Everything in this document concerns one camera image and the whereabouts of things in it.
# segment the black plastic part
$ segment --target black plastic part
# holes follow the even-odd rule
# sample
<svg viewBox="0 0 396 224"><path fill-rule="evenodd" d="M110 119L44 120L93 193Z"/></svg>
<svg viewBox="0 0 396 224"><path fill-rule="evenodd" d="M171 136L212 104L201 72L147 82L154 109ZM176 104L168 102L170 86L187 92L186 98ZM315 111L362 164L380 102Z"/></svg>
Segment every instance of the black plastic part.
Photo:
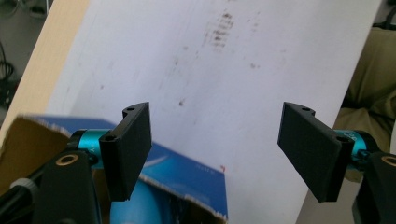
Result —
<svg viewBox="0 0 396 224"><path fill-rule="evenodd" d="M396 223L396 156L373 153L353 206L356 223Z"/></svg>
<svg viewBox="0 0 396 224"><path fill-rule="evenodd" d="M317 200L336 202L354 141L315 118L315 111L284 103L278 142Z"/></svg>
<svg viewBox="0 0 396 224"><path fill-rule="evenodd" d="M122 115L122 122L99 139L112 202L131 197L151 149L149 103L129 106Z"/></svg>
<svg viewBox="0 0 396 224"><path fill-rule="evenodd" d="M32 223L101 223L85 152L64 152L47 163Z"/></svg>
<svg viewBox="0 0 396 224"><path fill-rule="evenodd" d="M81 139L82 135L87 132L86 129L78 130L72 134L67 142L66 148L64 151L75 151L78 150L79 140Z"/></svg>

